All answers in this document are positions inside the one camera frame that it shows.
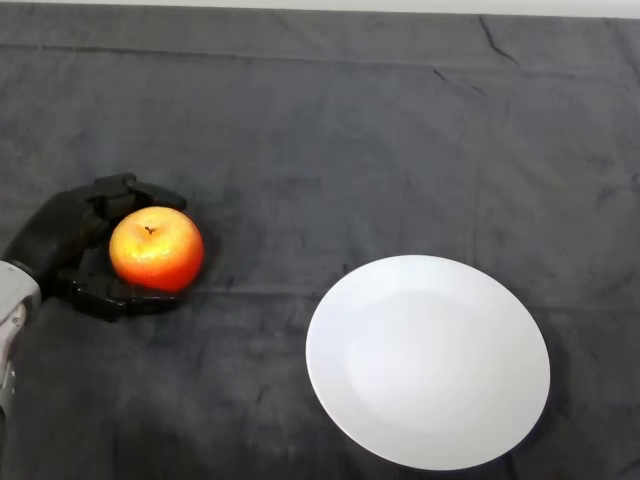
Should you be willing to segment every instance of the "plate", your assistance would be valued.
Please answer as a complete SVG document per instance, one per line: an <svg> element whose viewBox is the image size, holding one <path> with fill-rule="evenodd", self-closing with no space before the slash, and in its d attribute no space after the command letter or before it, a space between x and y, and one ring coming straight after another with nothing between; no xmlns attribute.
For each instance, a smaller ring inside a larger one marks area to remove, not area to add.
<svg viewBox="0 0 640 480"><path fill-rule="evenodd" d="M491 277L438 257L385 258L345 276L313 315L306 357L320 403L349 437L420 469L506 453L549 393L527 309Z"/></svg>

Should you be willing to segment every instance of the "robotic hand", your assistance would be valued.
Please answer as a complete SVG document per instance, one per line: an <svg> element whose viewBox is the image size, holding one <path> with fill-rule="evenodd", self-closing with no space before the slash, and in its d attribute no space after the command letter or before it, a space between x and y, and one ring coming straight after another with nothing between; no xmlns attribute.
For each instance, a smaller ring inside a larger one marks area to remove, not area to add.
<svg viewBox="0 0 640 480"><path fill-rule="evenodd" d="M87 248L106 240L125 216L149 206L183 210L186 200L133 174L99 178L58 193L27 222L0 256L0 455L15 372L11 345L43 300L56 296L93 316L152 313L174 307L175 294L78 271Z"/></svg>

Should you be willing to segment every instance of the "robotic arm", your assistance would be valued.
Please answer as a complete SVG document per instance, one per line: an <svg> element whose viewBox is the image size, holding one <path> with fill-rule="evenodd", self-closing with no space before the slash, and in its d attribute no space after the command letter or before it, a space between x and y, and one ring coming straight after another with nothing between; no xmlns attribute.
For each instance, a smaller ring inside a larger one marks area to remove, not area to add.
<svg viewBox="0 0 640 480"><path fill-rule="evenodd" d="M51 296L107 321L164 311L175 294L129 285L78 270L84 251L107 240L125 216L149 206L183 210L186 200L127 173L54 195L0 256L0 455L14 391L11 346L42 301Z"/></svg>

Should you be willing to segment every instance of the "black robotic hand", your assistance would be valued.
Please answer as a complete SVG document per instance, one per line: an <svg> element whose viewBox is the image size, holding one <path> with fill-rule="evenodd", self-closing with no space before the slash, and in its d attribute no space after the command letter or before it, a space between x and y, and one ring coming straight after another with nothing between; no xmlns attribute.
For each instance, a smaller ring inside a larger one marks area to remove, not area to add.
<svg viewBox="0 0 640 480"><path fill-rule="evenodd" d="M53 196L0 260L33 278L43 299L53 295L106 320L167 310L176 305L175 294L81 273L78 268L85 250L108 239L113 227L131 212L154 205L184 210L186 204L180 195L138 182L130 173L99 178L93 185Z"/></svg>

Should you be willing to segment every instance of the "table surface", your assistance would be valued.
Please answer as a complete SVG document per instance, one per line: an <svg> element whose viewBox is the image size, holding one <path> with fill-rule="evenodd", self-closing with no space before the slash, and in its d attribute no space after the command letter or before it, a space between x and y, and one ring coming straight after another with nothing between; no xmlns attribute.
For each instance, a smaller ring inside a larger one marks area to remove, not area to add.
<svg viewBox="0 0 640 480"><path fill-rule="evenodd" d="M0 247L121 171L222 246L171 313L47 302L3 478L640 478L639 61L631 21L1 5ZM318 404L316 305L400 254L488 273L540 326L550 399L512 453L399 467Z"/></svg>

